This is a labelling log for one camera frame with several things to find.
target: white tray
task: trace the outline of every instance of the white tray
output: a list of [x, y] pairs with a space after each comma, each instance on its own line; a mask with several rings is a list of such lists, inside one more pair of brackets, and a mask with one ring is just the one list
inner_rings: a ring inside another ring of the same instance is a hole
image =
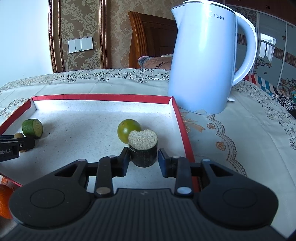
[[[36, 118], [44, 127], [35, 148], [20, 157], [0, 162], [0, 173], [19, 186], [34, 181], [66, 164], [84, 158], [97, 162], [118, 156], [127, 146], [117, 136], [124, 119], [138, 121], [158, 135], [158, 148], [170, 156], [194, 161], [189, 139], [175, 100], [166, 96], [71, 94], [36, 96], [19, 107], [0, 126], [0, 134], [22, 132], [25, 119]], [[174, 188], [174, 178], [164, 178], [156, 162], [140, 168], [132, 162], [125, 177], [113, 178], [117, 188]], [[94, 177], [87, 191], [93, 192]]]

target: wooden headboard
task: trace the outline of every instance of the wooden headboard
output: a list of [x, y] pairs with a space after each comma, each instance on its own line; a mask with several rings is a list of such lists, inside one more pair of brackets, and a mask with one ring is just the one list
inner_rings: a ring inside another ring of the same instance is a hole
[[140, 68], [138, 58], [172, 54], [177, 38], [176, 21], [138, 12], [128, 12], [133, 29], [129, 68]]

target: tablecloth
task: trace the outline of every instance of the tablecloth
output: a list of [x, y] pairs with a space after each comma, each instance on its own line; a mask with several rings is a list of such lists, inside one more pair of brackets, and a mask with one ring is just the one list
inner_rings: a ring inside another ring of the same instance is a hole
[[[168, 77], [169, 71], [161, 69], [103, 69], [17, 80], [0, 88], [0, 123], [32, 96], [167, 95]], [[218, 115], [180, 109], [195, 159], [199, 162], [210, 158], [272, 189], [279, 199], [272, 225], [287, 237], [296, 228], [295, 119], [272, 95], [252, 82], [241, 81], [231, 94], [235, 102], [228, 102]]]

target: light switch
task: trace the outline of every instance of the light switch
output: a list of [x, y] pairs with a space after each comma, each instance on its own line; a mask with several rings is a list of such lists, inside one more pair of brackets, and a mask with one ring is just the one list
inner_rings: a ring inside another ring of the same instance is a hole
[[76, 49], [76, 52], [81, 51], [81, 39], [76, 39], [75, 40], [75, 49]]
[[69, 53], [75, 53], [76, 49], [75, 49], [75, 40], [69, 40], [68, 41], [68, 45], [69, 45]]
[[81, 39], [81, 51], [93, 49], [92, 37]]

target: kettle handle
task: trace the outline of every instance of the kettle handle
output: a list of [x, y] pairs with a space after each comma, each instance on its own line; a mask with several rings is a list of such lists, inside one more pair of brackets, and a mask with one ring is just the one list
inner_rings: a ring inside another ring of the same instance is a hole
[[237, 24], [243, 29], [246, 35], [247, 52], [242, 66], [234, 74], [232, 86], [240, 82], [249, 73], [257, 54], [257, 36], [254, 25], [238, 12], [235, 12], [235, 14], [237, 16]]

